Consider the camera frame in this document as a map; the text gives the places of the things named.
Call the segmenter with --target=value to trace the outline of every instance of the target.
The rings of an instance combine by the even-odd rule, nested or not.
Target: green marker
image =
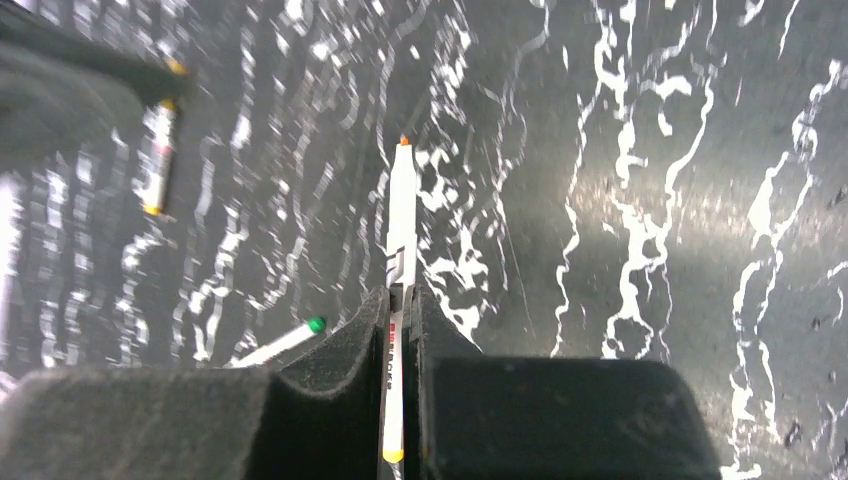
[[[253,367],[268,363],[277,355],[291,350],[301,343],[321,334],[327,329],[327,322],[321,317],[312,317],[306,323],[295,328],[291,332],[265,345],[257,348],[250,355],[230,363],[232,368]]]

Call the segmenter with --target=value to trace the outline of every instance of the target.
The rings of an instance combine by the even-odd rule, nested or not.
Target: marbled surface
[[[0,383],[344,322],[406,134],[421,280],[484,352],[667,362],[725,478],[848,478],[848,5],[36,3],[199,92],[172,220],[139,208],[141,119],[15,176]]]

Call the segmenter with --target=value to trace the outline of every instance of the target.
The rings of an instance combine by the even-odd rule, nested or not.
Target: white marker
[[[395,151],[389,180],[389,229],[386,235],[386,284],[395,287],[400,301],[393,302],[389,320],[386,408],[383,419],[383,458],[392,464],[403,459],[403,298],[415,283],[418,240],[415,207],[418,181],[412,163],[412,146],[402,138]]]
[[[174,73],[186,75],[182,65],[172,60],[168,66]],[[141,192],[141,206],[150,215],[159,215],[165,208],[165,195],[168,191],[168,177],[171,171],[171,158],[174,154],[173,137],[177,119],[175,100],[164,100],[156,107],[156,123],[153,132],[153,148],[150,152],[150,171],[147,184]]]
[[[309,319],[308,322],[274,340],[268,345],[257,348],[246,357],[240,360],[231,361],[227,364],[227,367],[245,368],[264,365],[286,350],[291,350],[310,338],[317,336],[326,328],[327,324],[324,322],[323,318],[313,317]]]

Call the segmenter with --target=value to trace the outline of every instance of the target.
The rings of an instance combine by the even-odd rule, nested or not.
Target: green tip
[[[327,322],[324,321],[321,317],[312,317],[306,322],[309,325],[309,329],[312,330],[312,333],[321,333],[327,328]]]

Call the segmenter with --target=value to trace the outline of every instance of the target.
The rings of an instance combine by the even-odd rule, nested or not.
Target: green cap
[[[309,325],[309,329],[312,330],[312,333],[321,333],[327,328],[327,322],[324,321],[321,317],[312,317],[306,322]]]

